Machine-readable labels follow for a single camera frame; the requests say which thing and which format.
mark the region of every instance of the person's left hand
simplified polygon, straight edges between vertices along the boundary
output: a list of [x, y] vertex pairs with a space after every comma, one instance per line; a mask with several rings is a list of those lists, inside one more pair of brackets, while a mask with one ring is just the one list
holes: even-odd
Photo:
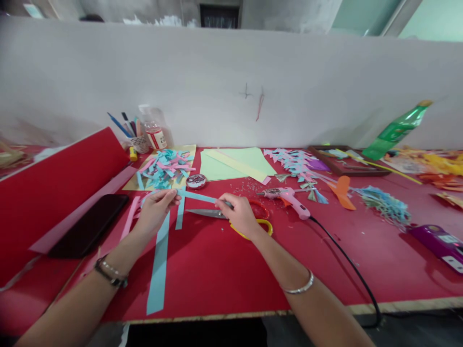
[[134, 229], [153, 237], [159, 231], [170, 209], [180, 204], [179, 200], [181, 196], [177, 195], [176, 189], [164, 189], [149, 195]]

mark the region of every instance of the scissor handle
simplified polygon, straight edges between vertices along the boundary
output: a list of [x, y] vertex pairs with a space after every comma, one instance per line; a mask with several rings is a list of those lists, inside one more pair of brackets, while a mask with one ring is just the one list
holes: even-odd
[[267, 219], [267, 218], [270, 217], [269, 210], [264, 205], [262, 205], [259, 201], [257, 201], [257, 200], [249, 200], [249, 204], [259, 206], [265, 212], [264, 219]]
[[[259, 224], [265, 224], [266, 226], [268, 226], [269, 228], [269, 231], [267, 231], [267, 234], [269, 234], [269, 236], [272, 236], [273, 234], [273, 227], [272, 227], [272, 224], [266, 220], [266, 219], [256, 219], [256, 221], [259, 223]], [[242, 233], [240, 233], [238, 230], [236, 230], [236, 228], [233, 226], [233, 224], [230, 223], [230, 226], [231, 228], [236, 231], [238, 234], [240, 234], [241, 236], [243, 236], [246, 240], [249, 240], [246, 236], [244, 236]]]

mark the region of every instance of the purple device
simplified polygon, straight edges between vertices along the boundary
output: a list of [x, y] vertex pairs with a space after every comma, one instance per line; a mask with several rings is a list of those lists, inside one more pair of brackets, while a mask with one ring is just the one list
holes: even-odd
[[463, 242], [441, 227], [424, 225], [408, 232], [425, 245], [434, 255], [463, 275]]

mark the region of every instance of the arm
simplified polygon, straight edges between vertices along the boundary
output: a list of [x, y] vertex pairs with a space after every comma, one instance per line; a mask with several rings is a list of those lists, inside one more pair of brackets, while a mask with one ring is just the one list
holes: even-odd
[[[150, 195], [134, 229], [108, 254], [106, 262], [120, 273], [128, 274], [145, 246], [159, 231], [169, 210], [179, 204], [178, 200], [180, 196], [176, 195], [175, 189]], [[116, 292], [116, 287], [92, 270], [40, 317], [15, 346], [84, 345]]]
[[[230, 202], [230, 209], [222, 200]], [[282, 288], [295, 290], [309, 281], [309, 271], [256, 222], [247, 198], [226, 193], [216, 201], [223, 214], [262, 254]], [[317, 278], [308, 291], [285, 296], [299, 323], [317, 347], [374, 346], [346, 307]]]

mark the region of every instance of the smartphone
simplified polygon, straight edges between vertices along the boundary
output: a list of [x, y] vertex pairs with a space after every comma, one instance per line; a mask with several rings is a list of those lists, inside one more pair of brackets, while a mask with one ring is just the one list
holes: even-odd
[[94, 250], [129, 201], [125, 194], [102, 196], [48, 252], [51, 258], [81, 259]]

